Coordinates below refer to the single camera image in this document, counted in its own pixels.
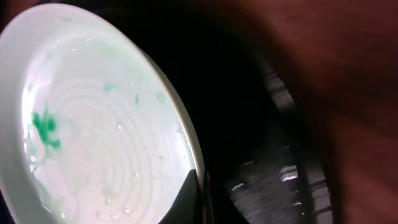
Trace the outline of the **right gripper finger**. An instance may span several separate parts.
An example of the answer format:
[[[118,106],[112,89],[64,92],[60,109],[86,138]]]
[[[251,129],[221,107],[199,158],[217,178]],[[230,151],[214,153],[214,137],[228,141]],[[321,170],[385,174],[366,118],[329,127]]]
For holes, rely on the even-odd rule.
[[[170,210],[159,224],[200,224],[201,198],[197,173],[191,170],[178,192]]]

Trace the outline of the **mint plate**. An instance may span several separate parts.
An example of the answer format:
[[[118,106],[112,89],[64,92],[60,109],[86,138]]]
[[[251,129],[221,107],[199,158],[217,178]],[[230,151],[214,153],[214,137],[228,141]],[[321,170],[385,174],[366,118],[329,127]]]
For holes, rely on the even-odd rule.
[[[162,70],[102,17],[22,11],[1,33],[1,194],[16,223],[159,223],[205,166]]]

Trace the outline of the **round black tray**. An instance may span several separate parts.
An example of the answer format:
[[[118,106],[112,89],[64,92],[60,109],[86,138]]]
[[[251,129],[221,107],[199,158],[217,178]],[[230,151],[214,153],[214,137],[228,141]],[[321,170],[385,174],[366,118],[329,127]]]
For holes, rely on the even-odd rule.
[[[333,223],[323,167],[279,77],[184,1],[96,1],[162,69],[197,133],[216,223]]]

